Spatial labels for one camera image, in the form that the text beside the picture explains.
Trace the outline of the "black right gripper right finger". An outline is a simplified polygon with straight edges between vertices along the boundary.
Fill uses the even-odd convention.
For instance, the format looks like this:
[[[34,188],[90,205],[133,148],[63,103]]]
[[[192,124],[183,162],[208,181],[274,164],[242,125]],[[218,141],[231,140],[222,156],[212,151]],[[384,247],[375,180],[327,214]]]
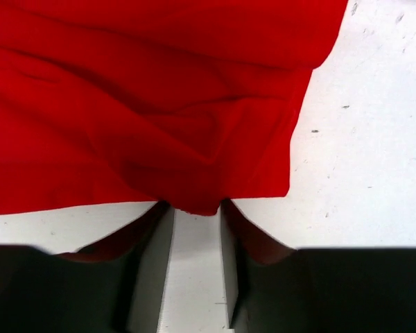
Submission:
[[[220,204],[235,332],[416,332],[416,248],[300,248]]]

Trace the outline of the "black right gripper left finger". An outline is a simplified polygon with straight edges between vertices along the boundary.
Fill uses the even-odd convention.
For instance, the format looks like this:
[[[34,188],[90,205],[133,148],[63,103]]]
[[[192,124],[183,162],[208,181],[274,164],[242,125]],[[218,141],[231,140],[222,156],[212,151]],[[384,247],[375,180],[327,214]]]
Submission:
[[[159,202],[74,253],[0,245],[0,332],[156,332],[173,226]]]

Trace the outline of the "red t shirt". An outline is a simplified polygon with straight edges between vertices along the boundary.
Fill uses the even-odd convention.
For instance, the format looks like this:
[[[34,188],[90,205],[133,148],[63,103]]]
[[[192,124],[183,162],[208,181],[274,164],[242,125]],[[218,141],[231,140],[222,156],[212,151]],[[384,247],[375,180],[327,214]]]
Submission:
[[[0,214],[283,197],[346,1],[0,1]]]

